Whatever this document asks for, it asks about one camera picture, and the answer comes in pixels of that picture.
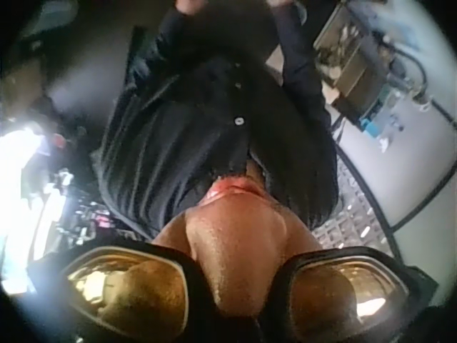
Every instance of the shirt button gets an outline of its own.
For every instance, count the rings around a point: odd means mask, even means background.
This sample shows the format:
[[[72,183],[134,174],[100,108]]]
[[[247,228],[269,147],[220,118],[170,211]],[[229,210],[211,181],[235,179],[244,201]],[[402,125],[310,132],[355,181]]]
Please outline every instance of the shirt button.
[[[238,118],[235,118],[235,125],[236,126],[244,125],[244,118],[242,116],[239,116]]]

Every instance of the hand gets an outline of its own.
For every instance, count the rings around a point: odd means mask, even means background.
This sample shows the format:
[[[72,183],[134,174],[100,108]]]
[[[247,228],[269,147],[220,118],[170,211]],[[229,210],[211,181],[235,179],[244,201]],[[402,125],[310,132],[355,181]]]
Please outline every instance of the hand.
[[[280,6],[292,4],[293,0],[266,0],[266,3],[270,7],[280,7]]]
[[[199,13],[207,3],[207,0],[176,0],[175,6],[182,14],[193,16]]]

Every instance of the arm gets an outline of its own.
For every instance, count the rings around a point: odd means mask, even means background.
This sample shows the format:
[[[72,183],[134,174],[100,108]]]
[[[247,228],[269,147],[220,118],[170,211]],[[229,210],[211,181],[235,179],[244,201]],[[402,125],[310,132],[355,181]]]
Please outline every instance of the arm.
[[[267,0],[271,6],[284,55],[283,88],[297,109],[311,120],[330,128],[321,77],[314,63],[313,42],[303,34],[292,0]]]
[[[134,60],[127,77],[128,88],[141,89],[146,80],[149,84],[179,68],[189,19],[205,5],[206,0],[176,0],[146,52]]]

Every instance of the reflective lens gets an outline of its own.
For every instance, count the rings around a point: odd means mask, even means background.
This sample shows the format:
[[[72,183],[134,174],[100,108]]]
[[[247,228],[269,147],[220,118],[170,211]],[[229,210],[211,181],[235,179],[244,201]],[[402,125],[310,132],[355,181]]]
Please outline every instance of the reflective lens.
[[[66,274],[84,300],[73,306],[110,329],[140,341],[170,342],[186,327],[189,302],[179,265],[108,248],[74,265],[80,267]]]
[[[366,257],[310,264],[292,281],[292,331],[300,342],[340,341],[388,318],[407,293],[394,273]]]

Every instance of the goggles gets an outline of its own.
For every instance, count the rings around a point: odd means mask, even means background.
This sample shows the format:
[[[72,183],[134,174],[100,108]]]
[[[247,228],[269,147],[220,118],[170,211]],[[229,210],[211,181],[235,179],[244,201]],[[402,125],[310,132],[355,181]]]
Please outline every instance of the goggles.
[[[199,265],[172,249],[94,241],[46,255],[29,276],[54,309],[54,327],[83,342],[228,342],[235,335],[222,330],[227,318]],[[298,255],[277,271],[246,341],[389,340],[435,288],[420,270],[367,247]]]

